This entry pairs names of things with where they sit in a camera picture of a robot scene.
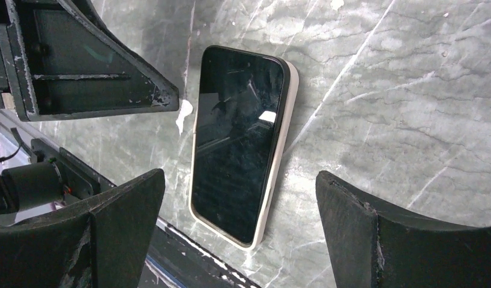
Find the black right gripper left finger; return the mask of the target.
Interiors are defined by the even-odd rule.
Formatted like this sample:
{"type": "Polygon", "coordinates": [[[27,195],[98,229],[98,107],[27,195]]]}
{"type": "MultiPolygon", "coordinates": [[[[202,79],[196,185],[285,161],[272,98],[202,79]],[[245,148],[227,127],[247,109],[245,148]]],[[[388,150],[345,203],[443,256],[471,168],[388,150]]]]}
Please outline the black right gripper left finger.
{"type": "Polygon", "coordinates": [[[0,226],[0,287],[137,287],[164,192],[164,171],[152,169],[0,226]]]}

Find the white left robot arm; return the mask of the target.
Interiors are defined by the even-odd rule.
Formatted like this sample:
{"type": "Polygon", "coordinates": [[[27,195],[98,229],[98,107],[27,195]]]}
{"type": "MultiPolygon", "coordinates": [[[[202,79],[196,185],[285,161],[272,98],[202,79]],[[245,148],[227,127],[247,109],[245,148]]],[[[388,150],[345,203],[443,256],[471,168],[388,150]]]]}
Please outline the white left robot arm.
{"type": "MultiPolygon", "coordinates": [[[[0,1],[0,109],[4,93],[23,122],[179,108],[178,88],[120,42],[91,1],[0,1]]],[[[32,163],[0,172],[0,214],[102,191],[69,153],[11,133],[32,163]]]]}

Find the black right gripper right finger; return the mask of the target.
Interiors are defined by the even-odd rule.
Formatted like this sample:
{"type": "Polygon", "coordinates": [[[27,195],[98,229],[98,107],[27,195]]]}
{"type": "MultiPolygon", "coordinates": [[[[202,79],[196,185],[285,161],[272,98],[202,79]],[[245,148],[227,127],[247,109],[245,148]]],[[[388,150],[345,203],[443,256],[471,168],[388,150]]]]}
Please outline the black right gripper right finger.
{"type": "Polygon", "coordinates": [[[491,226],[420,215],[325,170],[316,199],[337,287],[491,287],[491,226]]]}

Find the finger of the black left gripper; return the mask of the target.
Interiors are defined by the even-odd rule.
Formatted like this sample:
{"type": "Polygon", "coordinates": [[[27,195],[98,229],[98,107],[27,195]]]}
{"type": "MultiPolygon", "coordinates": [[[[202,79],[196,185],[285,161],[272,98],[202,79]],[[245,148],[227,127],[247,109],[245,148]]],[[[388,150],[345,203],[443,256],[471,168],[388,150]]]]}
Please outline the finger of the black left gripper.
{"type": "Polygon", "coordinates": [[[179,109],[179,90],[120,42],[90,1],[0,1],[0,109],[63,121],[179,109]]]}

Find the beige phone case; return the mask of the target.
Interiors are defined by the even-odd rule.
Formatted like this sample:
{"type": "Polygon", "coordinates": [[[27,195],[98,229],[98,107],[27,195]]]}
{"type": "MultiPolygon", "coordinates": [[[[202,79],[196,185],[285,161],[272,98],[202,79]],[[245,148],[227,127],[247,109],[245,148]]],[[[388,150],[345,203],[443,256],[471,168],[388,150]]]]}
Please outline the beige phone case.
{"type": "Polygon", "coordinates": [[[259,109],[234,129],[214,132],[203,122],[201,94],[194,123],[189,209],[192,217],[219,237],[250,251],[262,241],[289,124],[297,96],[296,67],[281,58],[283,91],[275,108],[259,109]]]}

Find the black phone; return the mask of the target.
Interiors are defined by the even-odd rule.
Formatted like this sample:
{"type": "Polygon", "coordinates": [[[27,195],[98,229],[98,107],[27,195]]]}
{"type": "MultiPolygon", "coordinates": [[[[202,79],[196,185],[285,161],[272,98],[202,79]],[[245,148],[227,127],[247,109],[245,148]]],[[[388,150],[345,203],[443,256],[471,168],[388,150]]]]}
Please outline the black phone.
{"type": "Polygon", "coordinates": [[[281,58],[203,52],[189,208],[242,250],[262,239],[297,90],[298,72],[281,58]]]}

